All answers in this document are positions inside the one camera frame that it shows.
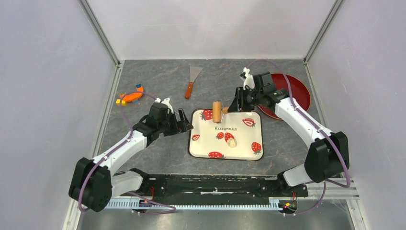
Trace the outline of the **wooden dough roller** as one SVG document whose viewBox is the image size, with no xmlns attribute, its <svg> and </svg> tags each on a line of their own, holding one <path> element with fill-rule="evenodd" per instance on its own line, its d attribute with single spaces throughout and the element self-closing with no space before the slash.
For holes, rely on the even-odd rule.
<svg viewBox="0 0 406 230">
<path fill-rule="evenodd" d="M 223 115 L 228 113 L 229 107 L 224 107 L 222 101 L 214 101 L 212 104 L 212 112 L 213 112 L 213 122 L 220 124 L 222 123 Z"/>
</svg>

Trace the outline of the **white strawberry print tray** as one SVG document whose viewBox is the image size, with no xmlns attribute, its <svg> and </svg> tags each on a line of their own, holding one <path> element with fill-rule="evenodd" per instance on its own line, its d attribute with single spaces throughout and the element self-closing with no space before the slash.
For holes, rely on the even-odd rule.
<svg viewBox="0 0 406 230">
<path fill-rule="evenodd" d="M 214 123 L 211 109 L 192 113 L 188 152 L 196 158 L 258 161 L 262 158 L 263 137 L 260 115 L 253 112 L 223 115 L 222 123 Z M 234 138 L 235 148 L 227 141 Z"/>
</svg>

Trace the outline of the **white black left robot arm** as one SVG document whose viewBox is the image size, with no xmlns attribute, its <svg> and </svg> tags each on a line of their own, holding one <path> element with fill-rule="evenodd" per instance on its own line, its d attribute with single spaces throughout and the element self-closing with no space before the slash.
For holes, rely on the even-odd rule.
<svg viewBox="0 0 406 230">
<path fill-rule="evenodd" d="M 136 192 L 140 196 L 146 195 L 150 190 L 148 180 L 133 171 L 116 175 L 118 169 L 160 135 L 172 136 L 192 129 L 183 109 L 175 113 L 168 99 L 155 101 L 149 113 L 131 126 L 118 143 L 92 159 L 83 157 L 78 160 L 68 190 L 69 197 L 78 202 L 81 212 L 99 212 L 112 198 L 121 194 Z"/>
</svg>

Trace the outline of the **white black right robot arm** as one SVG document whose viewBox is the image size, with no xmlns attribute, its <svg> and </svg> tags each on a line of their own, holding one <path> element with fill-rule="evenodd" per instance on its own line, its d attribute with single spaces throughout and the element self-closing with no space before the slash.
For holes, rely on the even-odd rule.
<svg viewBox="0 0 406 230">
<path fill-rule="evenodd" d="M 302 139 L 308 148 L 305 162 L 283 171 L 277 176 L 277 191 L 290 195 L 297 185 L 332 182 L 332 177 L 343 173 L 350 186 L 348 138 L 343 132 L 333 132 L 311 117 L 293 97 L 291 85 L 277 89 L 269 72 L 251 75 L 248 68 L 240 74 L 244 83 L 237 87 L 229 113 L 250 112 L 255 106 L 272 109 Z"/>
</svg>

